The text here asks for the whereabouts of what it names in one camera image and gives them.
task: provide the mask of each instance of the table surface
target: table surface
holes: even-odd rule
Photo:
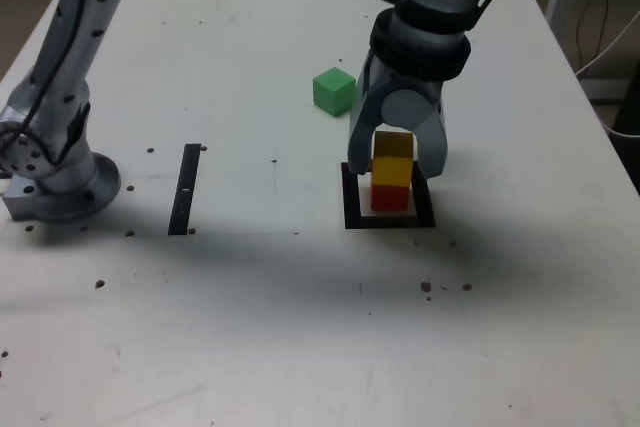
[[[344,230],[348,120],[311,79],[357,76],[386,7],[122,1],[87,79],[122,191],[0,210],[0,424],[638,425],[640,203],[534,0],[495,0],[445,86],[438,227]],[[197,233],[168,237],[186,143]]]

